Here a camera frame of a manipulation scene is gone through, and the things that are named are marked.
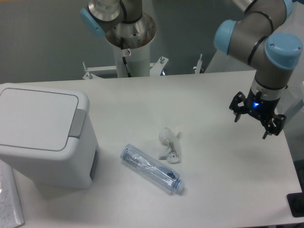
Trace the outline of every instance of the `plastic bottle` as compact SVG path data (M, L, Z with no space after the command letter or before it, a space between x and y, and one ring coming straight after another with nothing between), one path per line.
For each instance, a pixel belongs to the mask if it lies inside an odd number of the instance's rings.
M120 155L121 159L135 171L146 175L170 192L181 194L185 183L170 167L128 144Z

